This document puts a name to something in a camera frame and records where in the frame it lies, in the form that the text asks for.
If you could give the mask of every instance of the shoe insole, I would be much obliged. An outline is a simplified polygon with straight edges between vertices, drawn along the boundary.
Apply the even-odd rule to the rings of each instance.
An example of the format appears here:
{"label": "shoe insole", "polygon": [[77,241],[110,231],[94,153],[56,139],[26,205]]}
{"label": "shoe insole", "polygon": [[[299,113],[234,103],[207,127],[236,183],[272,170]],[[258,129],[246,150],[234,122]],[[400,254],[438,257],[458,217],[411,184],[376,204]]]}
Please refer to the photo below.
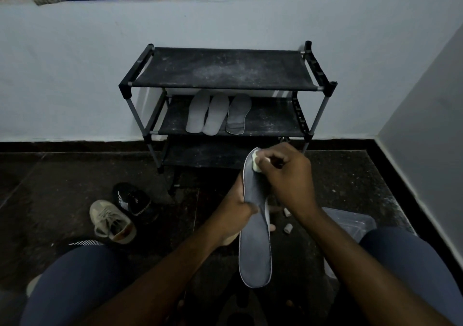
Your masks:
{"label": "shoe insole", "polygon": [[190,102],[187,127],[185,128],[188,133],[200,133],[202,131],[210,99],[211,92],[206,89],[199,90],[194,95]]}
{"label": "shoe insole", "polygon": [[228,106],[230,101],[228,96],[219,92],[217,95],[212,97],[211,104],[209,105],[209,112],[207,113],[207,119],[203,127],[203,133],[209,136],[214,136],[220,130],[222,122],[228,113]]}
{"label": "shoe insole", "polygon": [[246,115],[251,109],[251,97],[245,93],[235,96],[228,108],[228,119],[225,130],[232,135],[241,135],[245,132]]}
{"label": "shoe insole", "polygon": [[259,207],[239,235],[239,273],[246,286],[259,288],[270,282],[272,276],[272,253],[270,231],[265,214],[265,200],[270,194],[270,183],[262,173],[252,170],[252,153],[243,167],[245,202]]}

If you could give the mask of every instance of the shoe rack shelf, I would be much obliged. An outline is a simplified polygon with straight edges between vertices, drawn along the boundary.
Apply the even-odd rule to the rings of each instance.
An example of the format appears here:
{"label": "shoe rack shelf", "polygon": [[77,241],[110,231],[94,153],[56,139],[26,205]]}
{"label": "shoe rack shelf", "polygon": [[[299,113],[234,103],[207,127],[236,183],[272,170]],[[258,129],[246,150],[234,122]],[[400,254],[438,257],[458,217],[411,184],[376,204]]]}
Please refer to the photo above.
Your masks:
{"label": "shoe rack shelf", "polygon": [[[306,41],[303,51],[166,48],[149,44],[119,89],[162,171],[164,165],[239,169],[253,148],[271,146],[289,137],[303,137],[305,151],[336,86],[315,59],[312,43]],[[162,88],[147,125],[142,124],[131,101],[132,87]],[[193,96],[172,95],[172,88],[278,90],[289,94],[285,98],[252,97],[242,135],[227,133],[225,118],[217,135],[205,136],[185,131]],[[299,106],[298,91],[318,91],[325,96],[310,128]],[[167,113],[160,129],[154,131],[164,105]],[[168,136],[160,156],[152,147],[153,134]]]}

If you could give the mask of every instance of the white wall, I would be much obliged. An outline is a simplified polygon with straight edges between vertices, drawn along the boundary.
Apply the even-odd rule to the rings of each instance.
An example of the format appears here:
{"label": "white wall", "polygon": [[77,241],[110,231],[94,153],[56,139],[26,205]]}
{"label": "white wall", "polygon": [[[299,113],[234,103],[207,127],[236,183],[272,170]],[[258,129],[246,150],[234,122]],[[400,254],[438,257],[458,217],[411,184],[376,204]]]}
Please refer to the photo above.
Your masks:
{"label": "white wall", "polygon": [[378,139],[463,267],[463,26]]}
{"label": "white wall", "polygon": [[[462,7],[463,0],[2,1],[0,141],[140,139],[117,85],[150,42],[295,50],[305,40],[339,82],[316,136],[373,137],[462,24]],[[307,119],[321,99],[313,96],[300,97]]]}

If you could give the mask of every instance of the dark pants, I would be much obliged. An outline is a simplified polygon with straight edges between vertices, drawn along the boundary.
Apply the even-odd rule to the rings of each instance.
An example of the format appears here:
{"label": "dark pants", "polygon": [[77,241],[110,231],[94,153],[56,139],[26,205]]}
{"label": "dark pants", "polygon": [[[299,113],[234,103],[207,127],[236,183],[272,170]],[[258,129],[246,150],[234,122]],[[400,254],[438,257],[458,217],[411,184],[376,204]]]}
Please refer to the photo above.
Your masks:
{"label": "dark pants", "polygon": [[[373,230],[360,245],[437,311],[463,326],[463,297],[430,245],[399,228]],[[125,285],[119,261],[107,247],[76,248],[43,273],[20,325],[69,325],[109,300]],[[341,287],[328,324],[339,325],[346,319],[366,323],[355,301]]]}

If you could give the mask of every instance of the black baseboard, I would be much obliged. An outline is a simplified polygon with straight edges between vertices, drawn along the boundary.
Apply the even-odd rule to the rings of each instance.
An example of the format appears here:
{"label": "black baseboard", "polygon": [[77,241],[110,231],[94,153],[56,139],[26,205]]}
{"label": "black baseboard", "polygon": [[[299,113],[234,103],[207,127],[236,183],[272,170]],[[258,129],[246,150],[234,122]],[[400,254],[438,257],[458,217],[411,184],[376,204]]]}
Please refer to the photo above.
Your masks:
{"label": "black baseboard", "polygon": [[[291,144],[302,149],[304,140],[292,140]],[[164,141],[153,142],[155,151],[161,151]],[[447,244],[431,224],[426,214],[416,202],[412,192],[408,189],[390,161],[374,140],[312,140],[310,151],[339,151],[364,150],[368,153],[386,185],[391,190],[398,204],[409,219],[413,228],[421,239],[429,243],[439,254],[451,271],[460,291],[463,291],[463,271],[457,263]],[[146,152],[143,141],[130,142],[0,142],[0,153],[55,153],[55,152]]]}

